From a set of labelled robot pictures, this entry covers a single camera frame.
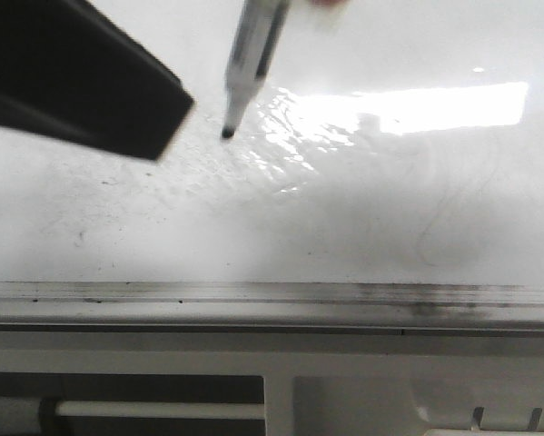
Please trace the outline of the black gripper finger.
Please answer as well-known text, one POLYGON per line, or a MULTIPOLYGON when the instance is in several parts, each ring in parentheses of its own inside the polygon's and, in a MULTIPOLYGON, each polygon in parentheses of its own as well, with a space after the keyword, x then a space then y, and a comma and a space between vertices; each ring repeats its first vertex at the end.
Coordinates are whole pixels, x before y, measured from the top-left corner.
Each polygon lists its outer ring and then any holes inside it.
POLYGON ((88 1, 0 1, 0 126, 157 160, 193 98, 88 1))

